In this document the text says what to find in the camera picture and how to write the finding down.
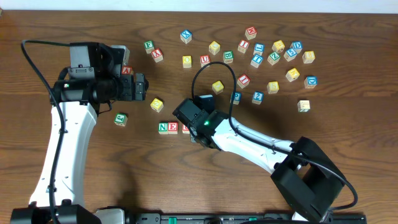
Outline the red E wooden block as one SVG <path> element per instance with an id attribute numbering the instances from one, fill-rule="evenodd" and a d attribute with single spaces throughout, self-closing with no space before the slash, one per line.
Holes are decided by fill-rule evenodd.
<path id="1" fill-rule="evenodd" d="M 178 123 L 177 122 L 168 122 L 167 132 L 168 132 L 168 134 L 177 134 L 178 133 Z"/>

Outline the green N wooden block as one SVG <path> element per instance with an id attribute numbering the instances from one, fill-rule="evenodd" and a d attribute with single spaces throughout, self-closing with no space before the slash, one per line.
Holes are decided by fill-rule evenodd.
<path id="1" fill-rule="evenodd" d="M 160 122 L 158 125 L 158 132 L 159 134 L 168 134 L 168 123 Z"/>

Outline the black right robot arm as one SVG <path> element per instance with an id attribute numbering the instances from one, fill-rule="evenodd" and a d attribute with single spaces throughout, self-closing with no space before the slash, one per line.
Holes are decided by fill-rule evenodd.
<path id="1" fill-rule="evenodd" d="M 285 201 L 310 222 L 321 222 L 345 185 L 345 177 L 311 139 L 272 138 L 216 110 L 211 95 L 183 100 L 174 116 L 203 147 L 237 154 L 271 175 Z"/>

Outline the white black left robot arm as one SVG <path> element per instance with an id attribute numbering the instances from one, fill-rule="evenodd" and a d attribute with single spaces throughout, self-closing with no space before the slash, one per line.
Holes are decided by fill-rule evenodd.
<path id="1" fill-rule="evenodd" d="M 67 44 L 70 66 L 45 85 L 52 105 L 52 129 L 44 166 L 26 208 L 15 208 L 11 223 L 134 223 L 133 215 L 119 207 L 85 208 L 83 179 L 88 144 L 101 114 L 100 106 L 115 101 L 143 101 L 149 82 L 128 67 L 125 45 L 98 42 Z"/>

